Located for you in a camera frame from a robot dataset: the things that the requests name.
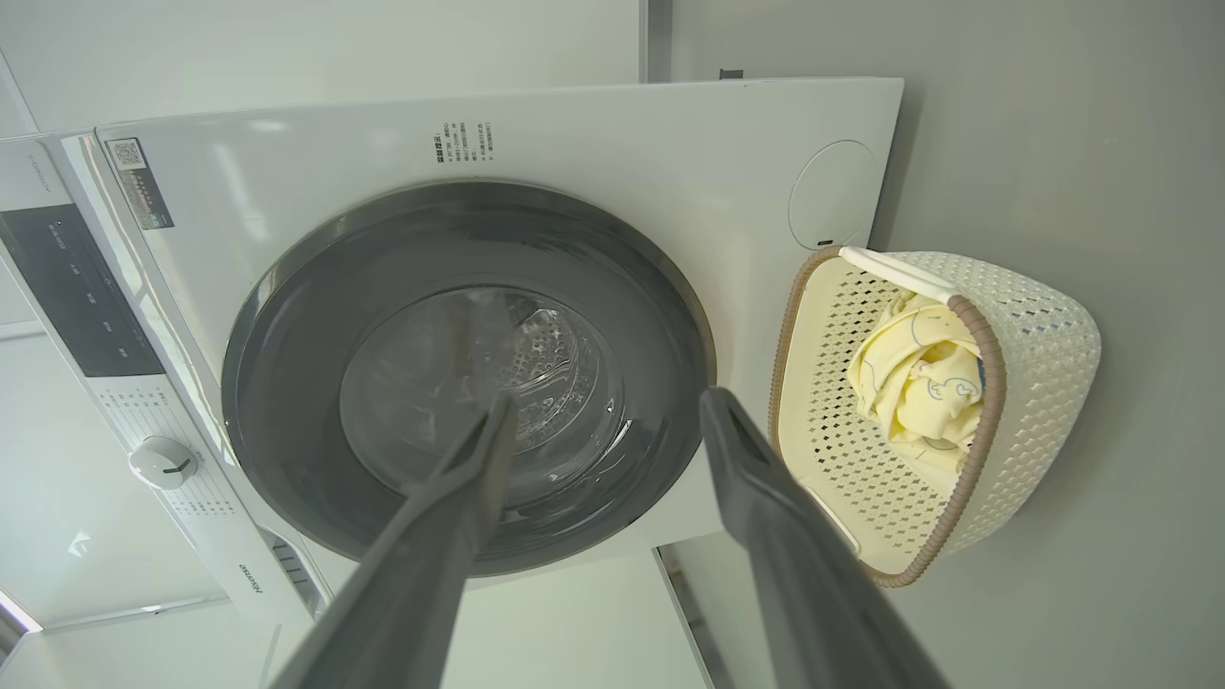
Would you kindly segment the cream baby garment blue trim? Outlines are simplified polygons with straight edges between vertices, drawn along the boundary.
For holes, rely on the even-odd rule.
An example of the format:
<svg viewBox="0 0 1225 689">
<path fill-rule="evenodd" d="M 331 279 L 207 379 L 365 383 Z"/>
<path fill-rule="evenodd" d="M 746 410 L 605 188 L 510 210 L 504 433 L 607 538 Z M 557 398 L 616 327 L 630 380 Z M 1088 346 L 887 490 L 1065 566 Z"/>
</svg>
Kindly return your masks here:
<svg viewBox="0 0 1225 689">
<path fill-rule="evenodd" d="M 895 422 L 924 435 L 976 432 L 985 395 L 979 345 L 943 302 L 900 291 L 880 313 L 845 371 L 858 414 L 888 441 Z"/>
<path fill-rule="evenodd" d="M 936 474 L 962 474 L 967 466 L 974 432 L 967 428 L 952 428 L 952 435 L 930 436 L 910 432 L 900 423 L 891 423 L 888 444 L 893 454 L 905 459 L 919 470 Z"/>
</svg>

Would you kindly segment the round grey glass washer door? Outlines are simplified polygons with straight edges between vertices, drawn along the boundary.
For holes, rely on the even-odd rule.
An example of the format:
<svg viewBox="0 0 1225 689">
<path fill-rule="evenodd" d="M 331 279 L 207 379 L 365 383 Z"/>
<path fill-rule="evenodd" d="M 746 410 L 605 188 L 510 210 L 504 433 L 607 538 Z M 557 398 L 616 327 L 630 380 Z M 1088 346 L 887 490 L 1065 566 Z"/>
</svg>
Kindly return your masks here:
<svg viewBox="0 0 1225 689">
<path fill-rule="evenodd" d="M 699 449 L 715 348 L 662 249 L 583 200 L 452 180 L 368 200 L 298 242 L 234 322 L 222 398 L 258 495 L 363 558 L 495 398 L 514 402 L 478 577 L 600 546 Z"/>
</svg>

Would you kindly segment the white round control knob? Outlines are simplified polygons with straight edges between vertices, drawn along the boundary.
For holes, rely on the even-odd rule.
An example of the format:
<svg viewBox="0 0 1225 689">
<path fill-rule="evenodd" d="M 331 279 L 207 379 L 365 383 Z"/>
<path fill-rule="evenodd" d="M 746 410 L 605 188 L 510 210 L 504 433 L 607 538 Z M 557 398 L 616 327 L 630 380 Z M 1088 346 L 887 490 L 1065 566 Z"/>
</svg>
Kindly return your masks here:
<svg viewBox="0 0 1225 689">
<path fill-rule="evenodd" d="M 136 479 L 157 490 L 178 490 L 200 467 L 192 449 L 170 436 L 146 436 L 127 455 L 127 468 Z"/>
</svg>

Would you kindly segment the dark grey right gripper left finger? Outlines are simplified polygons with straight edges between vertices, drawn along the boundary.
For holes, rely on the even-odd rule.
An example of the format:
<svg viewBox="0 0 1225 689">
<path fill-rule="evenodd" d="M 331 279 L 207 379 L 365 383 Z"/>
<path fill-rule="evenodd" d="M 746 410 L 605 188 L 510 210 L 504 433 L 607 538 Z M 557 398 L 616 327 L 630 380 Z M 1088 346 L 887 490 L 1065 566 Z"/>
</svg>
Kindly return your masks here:
<svg viewBox="0 0 1225 689">
<path fill-rule="evenodd" d="M 440 689 L 459 602 L 503 508 L 517 409 L 500 395 L 409 497 L 271 689 Z"/>
</svg>

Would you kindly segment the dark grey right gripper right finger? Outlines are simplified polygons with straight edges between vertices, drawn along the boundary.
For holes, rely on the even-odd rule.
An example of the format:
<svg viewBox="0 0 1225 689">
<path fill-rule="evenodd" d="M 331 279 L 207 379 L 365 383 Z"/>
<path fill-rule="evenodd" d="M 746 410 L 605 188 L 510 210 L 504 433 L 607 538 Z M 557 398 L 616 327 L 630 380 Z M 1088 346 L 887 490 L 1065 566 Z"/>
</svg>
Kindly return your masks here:
<svg viewBox="0 0 1225 689">
<path fill-rule="evenodd" d="M 726 532 L 752 568 L 779 689 L 951 689 L 730 389 L 699 397 Z"/>
</svg>

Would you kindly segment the cream perforated laundry basket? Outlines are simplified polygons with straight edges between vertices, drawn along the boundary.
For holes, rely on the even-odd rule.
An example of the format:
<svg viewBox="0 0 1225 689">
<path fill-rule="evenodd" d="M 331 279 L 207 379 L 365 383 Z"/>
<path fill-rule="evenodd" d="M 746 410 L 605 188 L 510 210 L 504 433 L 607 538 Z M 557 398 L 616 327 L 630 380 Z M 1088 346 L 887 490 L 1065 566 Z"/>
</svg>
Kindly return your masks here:
<svg viewBox="0 0 1225 689">
<path fill-rule="evenodd" d="M 846 367 L 900 291 L 967 324 L 985 371 L 962 474 L 897 457 L 858 414 Z M 1054 459 L 1098 374 L 1100 332 L 1079 302 L 1038 280 L 946 253 L 823 249 L 793 284 L 771 380 L 771 445 L 886 588 L 1007 522 Z"/>
</svg>

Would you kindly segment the dark QR label sticker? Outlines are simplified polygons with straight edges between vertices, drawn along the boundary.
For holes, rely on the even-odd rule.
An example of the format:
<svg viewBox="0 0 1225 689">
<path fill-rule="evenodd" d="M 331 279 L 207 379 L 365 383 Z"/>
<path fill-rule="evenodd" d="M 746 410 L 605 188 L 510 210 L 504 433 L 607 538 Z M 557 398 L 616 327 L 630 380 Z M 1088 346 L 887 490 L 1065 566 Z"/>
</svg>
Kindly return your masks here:
<svg viewBox="0 0 1225 689">
<path fill-rule="evenodd" d="M 123 196 L 137 222 L 140 230 L 167 230 L 175 226 L 160 192 L 158 183 L 149 170 L 145 150 L 136 137 L 105 141 L 111 167 L 118 175 Z"/>
</svg>

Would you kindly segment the white front-load washing machine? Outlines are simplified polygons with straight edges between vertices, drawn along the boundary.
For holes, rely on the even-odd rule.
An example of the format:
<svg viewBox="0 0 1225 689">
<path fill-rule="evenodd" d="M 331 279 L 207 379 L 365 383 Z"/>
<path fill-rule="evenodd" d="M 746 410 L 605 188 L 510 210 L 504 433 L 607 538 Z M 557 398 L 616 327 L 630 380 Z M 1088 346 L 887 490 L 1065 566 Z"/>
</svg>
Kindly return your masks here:
<svg viewBox="0 0 1225 689">
<path fill-rule="evenodd" d="M 307 624 L 359 560 L 258 495 L 225 428 L 239 313 L 298 242 L 368 200 L 452 180 L 583 200 L 662 249 L 708 318 L 717 374 L 763 418 L 793 275 L 865 246 L 900 78 L 750 78 L 424 98 L 111 123 L 0 140 L 0 265 L 127 455 L 192 449 L 178 490 L 145 485 L 244 613 Z M 105 141 L 136 137 L 175 226 L 140 230 Z M 704 450 L 642 519 L 551 566 L 719 528 Z"/>
</svg>

